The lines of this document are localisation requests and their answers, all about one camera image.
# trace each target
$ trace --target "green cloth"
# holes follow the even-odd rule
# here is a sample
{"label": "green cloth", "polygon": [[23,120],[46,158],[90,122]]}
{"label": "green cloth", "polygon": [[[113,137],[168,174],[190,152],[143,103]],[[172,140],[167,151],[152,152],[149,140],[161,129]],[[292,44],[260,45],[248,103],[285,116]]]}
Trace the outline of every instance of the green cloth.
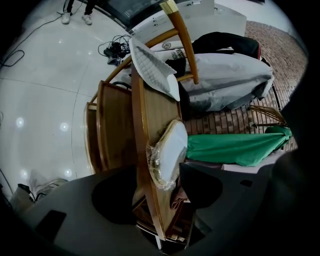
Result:
{"label": "green cloth", "polygon": [[261,134],[199,134],[188,136],[189,159],[256,166],[272,151],[291,138],[291,131],[281,126],[268,127]]}

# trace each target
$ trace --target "wooden chair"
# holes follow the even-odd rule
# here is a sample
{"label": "wooden chair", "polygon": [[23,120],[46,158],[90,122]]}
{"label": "wooden chair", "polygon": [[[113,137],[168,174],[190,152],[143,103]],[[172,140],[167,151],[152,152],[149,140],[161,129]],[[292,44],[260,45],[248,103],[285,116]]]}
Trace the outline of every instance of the wooden chair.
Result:
{"label": "wooden chair", "polygon": [[[190,74],[186,74],[182,77],[177,78],[178,81],[192,78],[194,83],[198,83],[198,71],[196,66],[195,54],[192,48],[192,43],[187,31],[187,28],[183,22],[183,19],[178,11],[178,7],[173,0],[168,0],[160,4],[161,8],[168,15],[169,19],[173,24],[173,29],[155,37],[146,43],[146,46],[151,48],[164,40],[167,40],[173,36],[178,35],[182,45],[185,49],[188,62],[190,64]],[[121,117],[128,120],[133,118],[133,130],[134,138],[132,137],[132,130],[126,134],[125,141],[130,141],[129,149],[133,154],[137,154],[137,167],[138,167],[138,186],[139,189],[143,189],[143,194],[146,197],[147,206],[150,212],[150,216],[154,225],[154,230],[161,240],[171,239],[174,235],[173,227],[176,220],[179,217],[179,213],[182,209],[182,204],[177,209],[170,208],[170,199],[172,191],[164,191],[158,189],[150,176],[148,159],[147,159],[147,147],[154,146],[155,143],[160,139],[161,135],[165,131],[167,125],[174,119],[181,118],[179,102],[173,98],[156,91],[144,84],[144,81],[139,76],[134,65],[132,65],[131,74],[131,106],[129,107],[129,93],[123,90],[118,90],[113,86],[110,86],[109,82],[130,62],[131,57],[128,57],[120,64],[109,77],[99,85],[98,92],[94,95],[89,104],[93,104],[97,98],[96,106],[96,136],[98,142],[99,155],[101,159],[101,166],[103,170],[108,168],[125,164],[124,159],[128,159],[130,162],[134,162],[134,157],[131,159],[127,155],[126,143],[123,141],[119,143],[117,139],[113,138],[114,133],[118,132],[116,128],[110,128],[110,126],[116,123],[112,118],[117,118],[118,115],[114,115],[108,111],[109,108],[114,109],[116,106],[120,107],[120,104],[125,106],[120,107],[119,114],[122,113]],[[126,99],[123,102],[117,101],[116,99]],[[126,132],[126,128],[118,128],[121,133]],[[135,149],[133,149],[132,143],[135,141]],[[112,154],[110,154],[110,148],[116,145],[116,151],[124,150],[124,158],[118,158],[111,165]],[[96,151],[88,150],[88,153],[96,154]]]}

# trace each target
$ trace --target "black device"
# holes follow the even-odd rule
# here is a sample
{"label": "black device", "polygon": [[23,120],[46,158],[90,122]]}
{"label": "black device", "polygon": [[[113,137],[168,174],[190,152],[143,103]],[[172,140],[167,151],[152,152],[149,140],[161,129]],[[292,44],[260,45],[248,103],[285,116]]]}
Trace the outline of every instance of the black device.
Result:
{"label": "black device", "polygon": [[[108,57],[108,64],[118,66],[122,62],[123,58],[130,53],[129,39],[130,35],[116,35],[112,41],[102,43],[98,46],[98,52],[100,55]],[[99,48],[105,44],[108,44],[103,50],[103,54],[100,53]]]}
{"label": "black device", "polygon": [[41,220],[35,231],[49,242],[53,242],[66,216],[64,212],[51,210]]}

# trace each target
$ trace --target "white tiled floor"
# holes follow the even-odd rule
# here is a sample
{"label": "white tiled floor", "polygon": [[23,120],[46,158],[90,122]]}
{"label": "white tiled floor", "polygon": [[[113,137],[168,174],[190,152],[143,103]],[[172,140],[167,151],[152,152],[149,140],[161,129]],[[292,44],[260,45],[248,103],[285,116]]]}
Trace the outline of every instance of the white tiled floor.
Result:
{"label": "white tiled floor", "polygon": [[[24,22],[23,40],[39,25],[54,20],[64,0],[43,1]],[[80,6],[75,1],[73,10]],[[115,68],[98,54],[98,45],[126,31],[93,10],[93,24],[81,19],[86,5],[71,17],[34,32],[19,49],[24,58],[0,70],[0,168],[11,187],[28,185],[31,174],[48,181],[72,180],[90,175],[84,140],[84,109]],[[4,193],[9,188],[0,175]]]}

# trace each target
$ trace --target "dark fabric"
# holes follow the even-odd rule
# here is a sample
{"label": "dark fabric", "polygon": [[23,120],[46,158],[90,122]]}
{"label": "dark fabric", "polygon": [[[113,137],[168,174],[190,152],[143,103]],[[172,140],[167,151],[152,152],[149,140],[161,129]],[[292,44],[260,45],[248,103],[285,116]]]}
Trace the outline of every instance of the dark fabric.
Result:
{"label": "dark fabric", "polygon": [[132,200],[137,188],[137,168],[126,167],[100,182],[93,190],[92,203],[107,220],[115,224],[136,224]]}
{"label": "dark fabric", "polygon": [[168,59],[165,63],[176,71],[176,73],[174,74],[176,78],[180,78],[185,75],[187,64],[185,58]]}
{"label": "dark fabric", "polygon": [[222,164],[216,163],[216,162],[205,162],[205,161],[198,161],[198,160],[193,160],[193,159],[186,159],[185,163],[187,165],[192,164],[192,165],[197,165],[197,166],[214,168],[216,170],[221,170],[221,168],[222,168]]}
{"label": "dark fabric", "polygon": [[178,87],[179,87],[179,95],[180,95],[181,117],[183,121],[188,121],[192,116],[189,94],[180,82],[178,82]]}
{"label": "dark fabric", "polygon": [[219,49],[232,47],[234,53],[247,55],[255,59],[260,57],[260,47],[256,40],[231,33],[212,32],[205,34],[195,40],[192,47],[194,54],[218,54],[221,53]]}
{"label": "dark fabric", "polygon": [[[67,13],[71,13],[72,5],[74,4],[75,0],[69,0],[69,3],[66,8]],[[92,14],[92,10],[94,9],[95,5],[97,4],[98,0],[88,0],[88,3],[86,4],[84,15],[90,15]]]}
{"label": "dark fabric", "polygon": [[218,178],[185,163],[180,164],[180,180],[185,194],[195,209],[212,205],[223,190],[223,184]]}
{"label": "dark fabric", "polygon": [[170,198],[170,208],[175,210],[178,209],[179,205],[182,204],[188,197],[186,192],[181,186],[180,177],[175,181],[175,188],[172,191],[171,198]]}

